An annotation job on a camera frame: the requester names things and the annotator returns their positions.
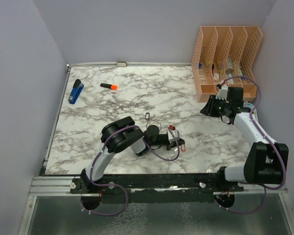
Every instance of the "white marble surface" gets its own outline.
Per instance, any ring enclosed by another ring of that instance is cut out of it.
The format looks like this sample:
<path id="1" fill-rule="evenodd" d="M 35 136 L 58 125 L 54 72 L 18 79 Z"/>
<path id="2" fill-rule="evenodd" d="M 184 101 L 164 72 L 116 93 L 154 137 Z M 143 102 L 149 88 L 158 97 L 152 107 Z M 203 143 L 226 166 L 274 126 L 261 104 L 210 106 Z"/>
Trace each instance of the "white marble surface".
<path id="1" fill-rule="evenodd" d="M 73 83 L 84 89 L 75 105 L 68 102 Z M 116 84 L 117 91 L 100 87 Z M 117 154 L 105 174 L 205 173 L 244 162 L 249 147 L 234 125 L 199 113 L 191 67 L 75 67 L 72 68 L 54 134 L 46 174 L 79 174 L 98 152 L 102 128 L 131 116 L 145 130 L 145 113 L 174 124 L 186 141 L 178 160 L 165 162 L 152 153 L 137 157 L 130 148 Z M 174 157 L 165 147 L 157 152 Z"/>

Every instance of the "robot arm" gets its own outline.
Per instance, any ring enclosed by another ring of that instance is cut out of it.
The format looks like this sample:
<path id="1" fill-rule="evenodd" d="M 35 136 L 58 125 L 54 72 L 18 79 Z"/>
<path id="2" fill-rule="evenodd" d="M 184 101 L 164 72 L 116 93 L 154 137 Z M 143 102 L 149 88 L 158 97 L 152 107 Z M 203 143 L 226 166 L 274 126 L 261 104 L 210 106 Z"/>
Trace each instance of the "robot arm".
<path id="1" fill-rule="evenodd" d="M 122 152 L 128 147 L 131 147 L 137 156 L 142 156 L 149 151 L 144 141 L 149 146 L 165 145 L 167 150 L 176 147 L 176 143 L 178 145 L 185 144 L 185 141 L 180 138 L 179 131 L 176 130 L 174 126 L 170 126 L 170 133 L 159 134 L 159 128 L 155 125 L 149 126 L 143 133 L 141 129 L 138 126 L 134 126 L 134 124 L 135 122 L 131 117 L 125 117 L 118 121 L 112 122 L 103 128 L 101 132 L 102 144 L 99 148 L 99 152 L 101 153 L 99 156 L 96 156 L 92 160 L 91 164 L 82 171 L 82 175 L 85 174 L 87 176 L 85 179 L 86 182 L 90 179 L 94 182 L 101 179 L 112 158 L 117 153 Z M 116 133 L 126 127 L 129 129 Z M 113 135 L 113 137 L 108 140 L 106 148 L 102 150 L 104 143 L 111 135 Z"/>
<path id="2" fill-rule="evenodd" d="M 243 89 L 223 85 L 217 95 L 211 95 L 200 113 L 219 118 L 226 116 L 246 138 L 251 147 L 247 160 L 242 165 L 222 167 L 225 180 L 232 182 L 248 182 L 254 184 L 280 184 L 282 182 L 282 166 L 270 143 L 263 138 L 250 119 L 250 109 L 243 107 Z M 284 166 L 287 166 L 288 147 L 277 143 L 258 124 L 260 130 L 278 149 Z"/>

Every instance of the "small red object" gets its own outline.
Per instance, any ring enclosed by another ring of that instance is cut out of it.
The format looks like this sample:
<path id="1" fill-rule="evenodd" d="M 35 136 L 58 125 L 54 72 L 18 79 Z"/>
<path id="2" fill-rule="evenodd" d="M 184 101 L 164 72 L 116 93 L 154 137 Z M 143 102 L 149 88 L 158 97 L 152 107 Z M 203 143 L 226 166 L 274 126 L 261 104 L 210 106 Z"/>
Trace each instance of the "small red object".
<path id="1" fill-rule="evenodd" d="M 181 145 L 181 151 L 182 151 L 183 153 L 186 151 L 185 144 L 182 144 L 182 145 Z"/>

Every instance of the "white wall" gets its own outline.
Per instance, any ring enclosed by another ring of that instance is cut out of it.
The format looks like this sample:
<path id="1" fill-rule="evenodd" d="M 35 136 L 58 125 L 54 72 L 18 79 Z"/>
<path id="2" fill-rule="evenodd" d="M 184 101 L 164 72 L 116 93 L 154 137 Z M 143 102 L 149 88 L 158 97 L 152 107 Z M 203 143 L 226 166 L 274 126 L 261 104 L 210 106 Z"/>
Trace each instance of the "white wall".
<path id="1" fill-rule="evenodd" d="M 191 61 L 203 25 L 262 25 L 276 0 L 34 0 L 72 63 Z"/>
<path id="2" fill-rule="evenodd" d="M 290 149 L 287 186 L 294 208 L 294 0 L 279 0 L 262 32 L 263 44 L 254 65 L 263 94 L 259 121 Z"/>
<path id="3" fill-rule="evenodd" d="M 31 0 L 0 1 L 0 235 L 17 234 L 66 74 Z"/>

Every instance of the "blue stapler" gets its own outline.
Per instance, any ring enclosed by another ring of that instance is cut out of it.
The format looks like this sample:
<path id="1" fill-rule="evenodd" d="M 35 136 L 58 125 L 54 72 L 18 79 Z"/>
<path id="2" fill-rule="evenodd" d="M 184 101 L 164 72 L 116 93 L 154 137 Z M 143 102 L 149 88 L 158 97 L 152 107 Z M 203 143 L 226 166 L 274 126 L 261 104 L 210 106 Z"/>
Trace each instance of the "blue stapler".
<path id="1" fill-rule="evenodd" d="M 83 88 L 84 88 L 84 84 L 79 79 L 77 79 L 74 82 L 73 89 L 72 89 L 70 97 L 69 97 L 70 104 L 75 104 L 75 102 L 76 102 L 77 98 L 79 97 L 79 94 L 81 93 Z"/>

